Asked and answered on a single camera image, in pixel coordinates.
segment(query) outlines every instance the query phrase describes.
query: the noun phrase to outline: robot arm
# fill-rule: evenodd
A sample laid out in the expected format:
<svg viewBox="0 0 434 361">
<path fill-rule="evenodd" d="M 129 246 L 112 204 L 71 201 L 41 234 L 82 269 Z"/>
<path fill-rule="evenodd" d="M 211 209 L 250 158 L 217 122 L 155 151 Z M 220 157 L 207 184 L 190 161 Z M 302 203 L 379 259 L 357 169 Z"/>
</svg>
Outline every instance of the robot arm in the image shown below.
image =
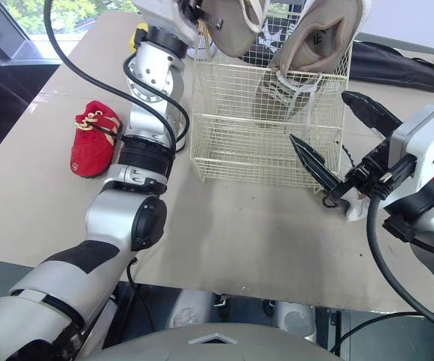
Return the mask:
<svg viewBox="0 0 434 361">
<path fill-rule="evenodd" d="M 385 140 L 351 169 L 343 181 L 325 168 L 323 158 L 315 150 L 291 136 L 297 156 L 327 191 L 326 198 L 331 202 L 338 201 L 354 187 L 371 198 L 367 232 L 379 269 L 402 298 L 434 322 L 434 315 L 391 275 L 380 255 L 373 223 L 378 203 L 390 215 L 383 227 L 410 242 L 417 258 L 434 274 L 434 105 L 427 105 L 401 123 L 382 105 L 362 94 L 343 92 L 342 98 L 363 123 L 378 130 Z"/>
<path fill-rule="evenodd" d="M 119 159 L 87 212 L 86 239 L 43 261 L 0 298 L 0 360 L 73 359 L 125 267 L 161 238 L 166 206 L 159 196 L 188 128 L 174 106 L 184 91 L 182 59 L 198 38 L 196 18 L 188 20 L 180 5 L 138 2 L 150 27 L 137 31 L 138 51 L 125 69 L 132 95 L 160 114 L 172 134 L 133 106 Z M 182 141 L 172 144 L 179 135 Z"/>
</svg>

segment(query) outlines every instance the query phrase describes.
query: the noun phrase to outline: table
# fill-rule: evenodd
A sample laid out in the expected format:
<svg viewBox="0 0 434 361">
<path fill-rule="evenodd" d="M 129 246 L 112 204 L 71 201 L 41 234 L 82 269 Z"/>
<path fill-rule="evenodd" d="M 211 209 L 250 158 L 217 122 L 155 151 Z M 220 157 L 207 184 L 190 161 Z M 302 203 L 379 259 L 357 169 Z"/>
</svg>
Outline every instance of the table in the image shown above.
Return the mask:
<svg viewBox="0 0 434 361">
<path fill-rule="evenodd" d="M 122 64 L 141 21 L 135 14 L 103 14 L 71 59 L 99 80 L 126 89 Z M 434 62 L 434 56 L 419 56 Z M 185 64 L 182 102 L 191 109 L 191 59 Z M 434 93 L 415 89 L 353 81 L 349 89 L 371 96 L 403 120 L 434 104 Z M 1 261 L 36 266 L 84 239 L 85 213 L 102 179 L 76 177 L 69 156 L 72 120 L 93 99 L 128 120 L 127 101 L 61 66 L 1 143 Z M 354 158 L 378 142 L 348 111 L 344 143 Z M 165 235 L 138 255 L 137 282 L 362 311 L 409 309 L 374 264 L 365 223 L 346 223 L 310 190 L 216 180 L 201 184 L 186 149 L 177 156 L 162 198 L 168 206 Z M 430 272 L 408 245 L 383 229 L 378 236 L 397 278 L 434 310 Z"/>
</svg>

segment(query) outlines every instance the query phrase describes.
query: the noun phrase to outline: beige shoe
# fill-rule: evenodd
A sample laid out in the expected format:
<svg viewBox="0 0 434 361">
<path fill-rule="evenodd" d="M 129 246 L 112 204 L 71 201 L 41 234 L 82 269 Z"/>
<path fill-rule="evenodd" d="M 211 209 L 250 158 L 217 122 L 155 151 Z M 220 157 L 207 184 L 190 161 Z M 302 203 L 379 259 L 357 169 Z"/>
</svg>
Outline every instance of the beige shoe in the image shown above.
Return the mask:
<svg viewBox="0 0 434 361">
<path fill-rule="evenodd" d="M 321 85 L 319 77 L 292 78 L 288 71 L 331 74 L 364 24 L 371 5 L 372 0 L 307 1 L 295 32 L 272 58 L 272 71 L 259 82 L 254 118 L 288 121 L 305 107 Z"/>
<path fill-rule="evenodd" d="M 207 25 L 220 51 L 228 56 L 245 53 L 265 21 L 269 0 L 204 0 L 202 10 L 210 14 L 210 23 L 221 19 L 222 25 Z"/>
</svg>

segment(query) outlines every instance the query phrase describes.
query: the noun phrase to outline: tree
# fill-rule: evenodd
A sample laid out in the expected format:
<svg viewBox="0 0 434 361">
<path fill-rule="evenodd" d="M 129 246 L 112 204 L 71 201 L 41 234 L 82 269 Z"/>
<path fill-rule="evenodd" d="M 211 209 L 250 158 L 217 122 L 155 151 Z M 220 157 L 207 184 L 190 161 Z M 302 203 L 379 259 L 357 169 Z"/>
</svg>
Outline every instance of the tree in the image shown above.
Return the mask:
<svg viewBox="0 0 434 361">
<path fill-rule="evenodd" d="M 9 14 L 28 34 L 44 34 L 44 0 L 2 0 Z M 55 32 L 74 32 L 78 23 L 103 11 L 136 12 L 130 0 L 55 0 L 51 20 Z"/>
</svg>

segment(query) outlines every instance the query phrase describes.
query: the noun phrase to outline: white wire basket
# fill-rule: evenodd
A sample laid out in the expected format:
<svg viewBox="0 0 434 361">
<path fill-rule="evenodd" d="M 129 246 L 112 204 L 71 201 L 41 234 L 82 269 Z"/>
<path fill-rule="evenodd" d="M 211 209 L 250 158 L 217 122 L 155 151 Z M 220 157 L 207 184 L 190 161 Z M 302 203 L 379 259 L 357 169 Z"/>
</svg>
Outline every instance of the white wire basket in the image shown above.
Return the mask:
<svg viewBox="0 0 434 361">
<path fill-rule="evenodd" d="M 200 26 L 190 158 L 202 182 L 213 178 L 315 188 L 317 183 L 297 159 L 290 134 L 307 141 L 326 160 L 327 168 L 338 174 L 344 126 L 341 92 L 348 86 L 351 49 L 333 74 L 289 72 L 291 83 L 316 84 L 311 96 L 295 97 L 294 111 L 275 102 L 269 114 L 268 102 L 259 104 L 256 96 L 261 79 L 272 74 L 254 64 L 266 63 L 293 32 L 298 17 L 269 11 L 263 31 L 280 26 L 278 35 L 270 35 L 272 41 L 265 37 L 266 51 L 246 53 L 247 62 L 220 51 L 215 54 L 206 28 Z"/>
</svg>

